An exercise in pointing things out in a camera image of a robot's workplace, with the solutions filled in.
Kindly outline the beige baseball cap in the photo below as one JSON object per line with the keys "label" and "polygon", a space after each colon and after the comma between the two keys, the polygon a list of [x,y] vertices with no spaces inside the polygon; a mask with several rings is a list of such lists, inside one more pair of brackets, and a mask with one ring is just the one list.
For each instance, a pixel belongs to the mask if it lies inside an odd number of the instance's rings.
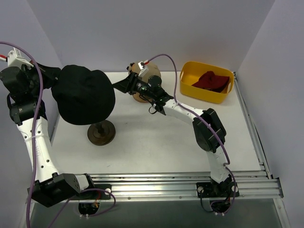
{"label": "beige baseball cap", "polygon": [[[139,62],[134,62],[134,63],[131,63],[126,69],[129,73],[139,73],[140,72],[140,69],[138,67],[138,63]],[[148,82],[148,79],[151,77],[151,76],[159,76],[161,77],[161,73],[158,69],[158,67],[152,63],[152,62],[149,62],[149,64],[147,65],[147,67],[149,68],[149,71],[147,72],[147,74],[143,77],[143,78],[140,78],[142,81],[144,82]]]}

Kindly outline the black bucket hat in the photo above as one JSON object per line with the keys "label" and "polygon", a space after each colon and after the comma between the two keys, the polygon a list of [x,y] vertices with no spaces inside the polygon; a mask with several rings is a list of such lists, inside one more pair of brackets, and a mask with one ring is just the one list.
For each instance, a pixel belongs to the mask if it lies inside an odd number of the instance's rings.
{"label": "black bucket hat", "polygon": [[101,70],[68,65],[51,88],[61,117],[73,125],[106,120],[115,106],[114,87]]}

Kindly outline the dark red cap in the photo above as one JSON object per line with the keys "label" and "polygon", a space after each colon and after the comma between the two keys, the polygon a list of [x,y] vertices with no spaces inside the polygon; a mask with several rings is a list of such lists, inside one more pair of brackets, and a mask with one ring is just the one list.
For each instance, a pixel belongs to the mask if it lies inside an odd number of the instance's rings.
{"label": "dark red cap", "polygon": [[213,71],[204,73],[193,87],[221,93],[229,83],[229,76],[216,75]]}

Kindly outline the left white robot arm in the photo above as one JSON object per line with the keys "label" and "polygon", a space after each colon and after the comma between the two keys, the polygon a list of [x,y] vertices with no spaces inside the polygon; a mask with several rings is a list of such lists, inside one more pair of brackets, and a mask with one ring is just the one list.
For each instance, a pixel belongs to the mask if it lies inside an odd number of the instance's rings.
{"label": "left white robot arm", "polygon": [[52,162],[49,151],[48,121],[42,101],[44,87],[34,66],[9,66],[0,79],[8,89],[7,105],[11,120],[16,124],[26,144],[34,178],[28,196],[45,207],[81,195],[91,199],[96,187],[88,174],[61,173]]}

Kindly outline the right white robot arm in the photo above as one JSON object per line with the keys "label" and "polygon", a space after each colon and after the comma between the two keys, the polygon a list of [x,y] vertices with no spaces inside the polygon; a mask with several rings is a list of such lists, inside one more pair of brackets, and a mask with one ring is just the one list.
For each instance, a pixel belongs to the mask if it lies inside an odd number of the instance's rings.
{"label": "right white robot arm", "polygon": [[224,146],[227,133],[215,110],[196,109],[179,102],[162,88],[159,76],[151,76],[144,82],[138,74],[130,73],[113,86],[125,94],[138,93],[148,100],[156,112],[193,127],[196,142],[208,157],[211,179],[211,193],[207,194],[208,197],[235,198],[239,195],[235,177],[228,168],[230,159]]}

